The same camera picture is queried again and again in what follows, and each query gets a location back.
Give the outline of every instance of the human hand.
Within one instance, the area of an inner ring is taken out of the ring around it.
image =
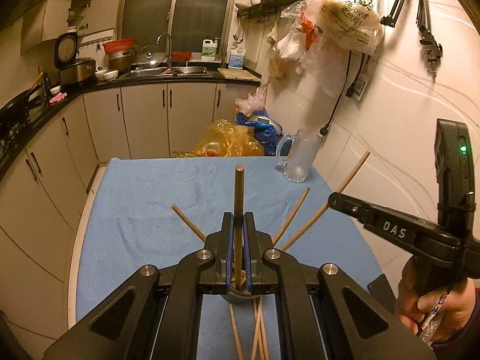
[[[417,334],[417,322],[421,322],[425,314],[429,313],[437,304],[445,287],[418,297],[415,291],[417,269],[415,257],[411,257],[402,271],[402,279],[398,284],[398,299],[395,302],[395,316],[400,322]],[[442,323],[432,337],[432,341],[446,341],[456,332],[462,330],[472,315],[475,307],[475,286],[473,280],[465,279],[457,283],[442,305],[446,311]]]

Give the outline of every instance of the yellow plastic bag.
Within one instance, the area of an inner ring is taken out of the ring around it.
[[[247,157],[263,156],[263,147],[254,137],[252,127],[218,120],[206,128],[191,152],[177,152],[174,157]]]

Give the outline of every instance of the table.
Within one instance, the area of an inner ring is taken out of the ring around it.
[[[103,176],[83,241],[76,291],[79,321],[144,264],[177,264],[203,243],[171,209],[172,204],[202,230],[220,230],[223,212],[233,212],[234,169],[245,167],[245,211],[257,230],[273,236],[299,197],[305,202],[278,243],[281,247],[320,208],[330,188],[312,168],[304,183],[288,181],[275,170],[274,157],[112,159]],[[382,273],[351,219],[327,212],[290,249],[300,263],[335,263],[362,287]],[[270,359],[280,359],[273,295],[263,299]],[[254,332],[251,305],[234,306],[243,354],[250,357]],[[203,297],[199,360],[236,359],[228,303]]]

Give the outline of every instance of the mug handle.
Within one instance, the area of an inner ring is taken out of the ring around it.
[[[277,145],[277,158],[280,158],[280,152],[282,151],[283,145],[285,145],[285,143],[286,143],[288,140],[291,140],[291,141],[292,141],[292,146],[293,146],[296,138],[297,138],[296,135],[289,134],[289,133],[285,133],[285,134],[284,134],[284,136],[282,137],[282,139],[280,139],[280,142],[279,142],[278,145]],[[280,168],[282,168],[282,169],[283,169],[286,165],[287,165],[287,162],[286,162],[286,161],[280,161],[280,162],[278,163],[278,167],[280,167]]]

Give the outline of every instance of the white bowl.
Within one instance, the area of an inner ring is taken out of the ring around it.
[[[56,86],[52,89],[50,89],[50,93],[52,96],[56,96],[60,93],[61,86]]]
[[[108,69],[103,69],[103,70],[99,70],[99,71],[96,71],[95,72],[95,77],[97,77],[97,79],[99,81],[105,81],[105,77],[104,77],[104,74],[108,72]]]
[[[112,71],[109,71],[108,73],[105,73],[103,75],[103,77],[105,78],[105,80],[107,81],[113,81],[114,79],[117,78],[117,76],[119,75],[119,71],[118,70],[112,70]]]

